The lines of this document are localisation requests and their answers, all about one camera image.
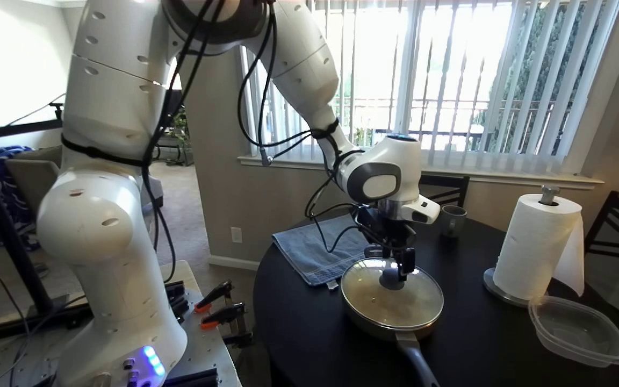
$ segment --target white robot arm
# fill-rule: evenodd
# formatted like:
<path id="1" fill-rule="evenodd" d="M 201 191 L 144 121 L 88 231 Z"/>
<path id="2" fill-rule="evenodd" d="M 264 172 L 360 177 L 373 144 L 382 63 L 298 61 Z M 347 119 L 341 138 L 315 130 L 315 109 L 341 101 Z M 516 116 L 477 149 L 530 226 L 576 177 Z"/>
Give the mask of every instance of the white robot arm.
<path id="1" fill-rule="evenodd" d="M 40 211 L 40 240 L 67 262 L 92 307 L 92 323 L 59 361 L 59 386 L 162 386 L 184 358 L 177 323 L 151 247 L 140 177 L 189 37 L 206 54 L 262 46 L 271 0 L 88 0 L 67 89 L 62 169 Z M 278 57 L 264 57 L 283 95 L 312 128 L 335 184 L 382 219 L 434 221 L 420 197 L 422 149 L 387 138 L 355 149 L 330 108 L 337 75 L 301 0 L 276 7 Z"/>

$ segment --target plastic container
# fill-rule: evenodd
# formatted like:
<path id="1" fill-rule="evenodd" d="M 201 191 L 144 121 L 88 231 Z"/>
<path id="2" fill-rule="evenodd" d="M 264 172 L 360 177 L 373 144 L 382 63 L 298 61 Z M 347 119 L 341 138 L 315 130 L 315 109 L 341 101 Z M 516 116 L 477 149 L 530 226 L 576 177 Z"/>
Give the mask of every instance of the plastic container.
<path id="1" fill-rule="evenodd" d="M 614 321 L 588 306 L 546 298 L 530 307 L 539 343 L 554 356 L 591 365 L 619 365 L 619 330 Z"/>

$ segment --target frying pan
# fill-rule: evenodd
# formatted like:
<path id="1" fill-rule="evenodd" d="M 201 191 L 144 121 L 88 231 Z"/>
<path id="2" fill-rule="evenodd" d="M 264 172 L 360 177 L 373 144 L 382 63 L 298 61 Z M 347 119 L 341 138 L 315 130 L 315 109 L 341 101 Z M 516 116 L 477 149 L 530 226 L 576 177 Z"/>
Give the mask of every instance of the frying pan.
<path id="1" fill-rule="evenodd" d="M 396 262 L 361 260 L 345 275 L 341 291 L 360 330 L 396 343 L 416 365 L 422 387 L 439 387 L 420 351 L 420 340 L 444 313 L 444 292 L 430 275 L 416 269 L 400 281 Z"/>

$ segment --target wall outlet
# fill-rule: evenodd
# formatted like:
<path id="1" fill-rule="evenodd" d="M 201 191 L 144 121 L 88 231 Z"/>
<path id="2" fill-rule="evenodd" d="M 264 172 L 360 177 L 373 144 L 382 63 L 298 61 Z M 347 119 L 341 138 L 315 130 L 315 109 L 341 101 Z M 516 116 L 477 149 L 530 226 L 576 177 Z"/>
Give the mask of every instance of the wall outlet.
<path id="1" fill-rule="evenodd" d="M 236 229 L 236 226 L 233 226 L 233 229 L 230 229 L 230 242 L 233 242 L 233 243 L 243 243 L 243 231 Z"/>

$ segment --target window sill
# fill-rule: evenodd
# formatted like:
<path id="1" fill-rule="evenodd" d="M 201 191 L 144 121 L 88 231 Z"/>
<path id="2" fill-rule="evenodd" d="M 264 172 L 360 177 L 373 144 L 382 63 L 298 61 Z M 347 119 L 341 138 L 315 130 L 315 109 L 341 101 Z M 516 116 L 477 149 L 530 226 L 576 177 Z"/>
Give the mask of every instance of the window sill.
<path id="1" fill-rule="evenodd" d="M 264 169 L 261 157 L 238 155 L 242 165 L 250 169 Z M 286 169 L 286 170 L 322 170 L 317 160 L 278 160 L 271 161 L 270 169 Z M 468 174 L 473 184 L 489 184 L 489 185 L 557 185 L 561 189 L 576 189 L 576 191 L 591 191 L 605 180 L 590 179 L 590 177 L 573 177 L 573 174 L 511 174 L 511 172 L 472 172 L 472 170 L 444 170 L 444 169 L 429 169 L 433 174 Z"/>

